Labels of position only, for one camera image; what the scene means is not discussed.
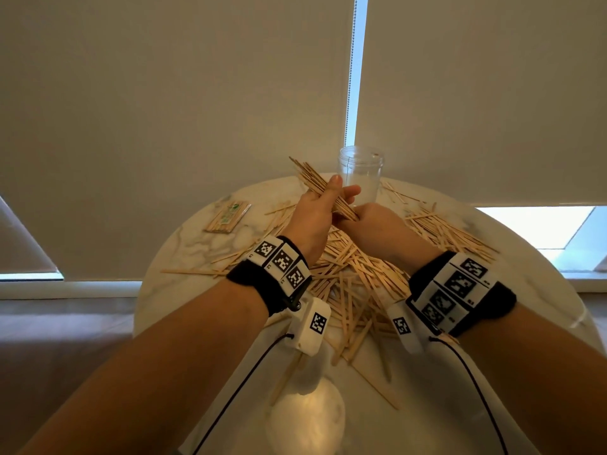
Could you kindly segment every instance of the wrist-mounted device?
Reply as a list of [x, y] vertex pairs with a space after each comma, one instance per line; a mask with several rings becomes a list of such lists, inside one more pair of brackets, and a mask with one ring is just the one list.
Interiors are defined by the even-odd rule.
[[483, 319], [505, 316], [517, 302], [487, 263], [462, 252], [434, 259], [411, 277], [409, 288], [411, 297], [388, 310], [401, 336], [411, 333], [404, 305], [432, 334], [457, 337]]
[[312, 281], [302, 253], [284, 236], [265, 237], [227, 278], [236, 284], [254, 287], [270, 316], [285, 308], [299, 310], [299, 299]]

